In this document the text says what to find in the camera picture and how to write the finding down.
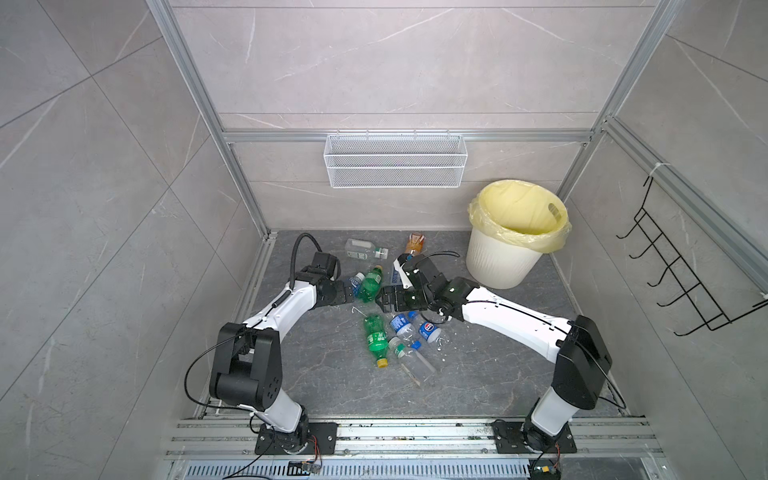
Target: green sprite bottle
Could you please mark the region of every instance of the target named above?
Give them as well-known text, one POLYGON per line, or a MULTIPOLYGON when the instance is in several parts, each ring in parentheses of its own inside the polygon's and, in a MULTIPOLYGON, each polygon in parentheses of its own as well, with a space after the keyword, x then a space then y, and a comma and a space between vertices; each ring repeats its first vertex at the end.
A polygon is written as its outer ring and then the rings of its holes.
POLYGON ((366 339, 368 340, 368 350, 376 358, 376 365, 382 369, 388 366, 386 359, 387 341, 384 333, 384 320, 381 315, 368 315, 362 325, 366 329, 366 339))
POLYGON ((364 303, 368 303, 376 298, 382 283, 383 270, 381 265, 376 265, 366 274, 366 278, 363 279, 360 286, 360 291, 357 293, 357 298, 361 299, 364 303))

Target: floor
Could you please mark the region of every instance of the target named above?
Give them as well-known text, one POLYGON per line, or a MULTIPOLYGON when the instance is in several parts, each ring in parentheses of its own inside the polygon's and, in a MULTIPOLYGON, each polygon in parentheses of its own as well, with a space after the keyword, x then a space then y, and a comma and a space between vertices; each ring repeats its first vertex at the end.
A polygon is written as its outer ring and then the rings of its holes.
MULTIPOLYGON (((283 288, 288 278, 290 251, 297 231, 278 233, 257 301, 257 310, 283 288)), ((344 254, 348 238, 369 240, 390 249, 384 262, 384 281, 389 280, 392 260, 405 248, 408 232, 313 231, 324 251, 341 259, 343 277, 365 272, 370 262, 344 254)), ((425 252, 454 250, 462 258, 435 257, 435 265, 447 278, 471 278, 463 256, 468 231, 425 232, 425 252)), ((300 269, 312 258, 314 246, 305 239, 296 259, 300 269)), ((510 290, 498 290, 505 298, 553 316, 574 318, 575 311, 550 260, 544 255, 525 281, 510 290)), ((354 306, 375 312, 375 304, 354 306)), ((482 326, 453 320, 442 328, 450 344, 438 352, 427 346, 423 355, 439 377, 431 386, 417 386, 391 361, 377 369, 362 334, 362 315, 352 305, 325 307, 308 312, 282 342, 283 388, 311 413, 323 415, 490 415, 525 416, 551 382, 554 364, 528 347, 482 326)), ((585 416, 618 415, 615 407, 600 401, 585 416)))

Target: white mesh basket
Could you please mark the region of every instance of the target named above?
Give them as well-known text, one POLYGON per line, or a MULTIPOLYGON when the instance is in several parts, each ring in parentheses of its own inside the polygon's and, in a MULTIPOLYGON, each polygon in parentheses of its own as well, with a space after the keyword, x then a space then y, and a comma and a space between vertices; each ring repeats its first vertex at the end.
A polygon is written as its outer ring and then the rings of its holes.
POLYGON ((333 188, 458 187, 467 162, 460 134, 333 134, 323 153, 333 188))

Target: trash can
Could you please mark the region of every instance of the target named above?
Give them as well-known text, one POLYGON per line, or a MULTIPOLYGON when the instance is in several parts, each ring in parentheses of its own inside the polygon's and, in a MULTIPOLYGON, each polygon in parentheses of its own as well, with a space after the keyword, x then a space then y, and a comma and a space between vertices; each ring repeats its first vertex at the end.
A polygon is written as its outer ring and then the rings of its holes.
POLYGON ((475 280, 491 288, 519 285, 543 253, 565 245, 571 231, 560 199, 522 180, 486 186, 468 210, 472 236, 467 268, 475 280))

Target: side wall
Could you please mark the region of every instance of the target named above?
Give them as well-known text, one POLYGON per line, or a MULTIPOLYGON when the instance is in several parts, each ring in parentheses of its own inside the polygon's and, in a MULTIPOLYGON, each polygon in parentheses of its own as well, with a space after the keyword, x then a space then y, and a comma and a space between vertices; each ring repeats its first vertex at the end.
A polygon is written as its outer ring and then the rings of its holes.
POLYGON ((256 229, 142 0, 10 0, 0 45, 0 477, 146 478, 256 229))
MULTIPOLYGON (((173 0, 228 129, 591 128, 654 2, 173 0)), ((556 190, 577 144, 471 143, 457 189, 331 189, 322 144, 238 144, 274 228, 469 226, 490 181, 556 190)))
MULTIPOLYGON (((618 117, 758 244, 768 217, 768 4, 690 0, 662 40, 618 117)), ((701 324, 681 288, 636 229, 647 174, 610 138, 596 150, 568 207, 573 237, 554 256, 584 314, 600 323, 614 374, 633 412, 651 420, 681 478, 768 478, 768 307, 722 329, 701 324)), ((656 185, 648 213, 730 317, 763 300, 759 289, 656 185)), ((647 219, 652 238, 657 234, 647 219)), ((660 242, 667 261, 674 254, 660 242)), ((695 280, 680 263, 686 288, 695 280)), ((707 318, 701 287, 691 291, 707 318)), ((723 323, 723 318, 713 326, 723 323)))

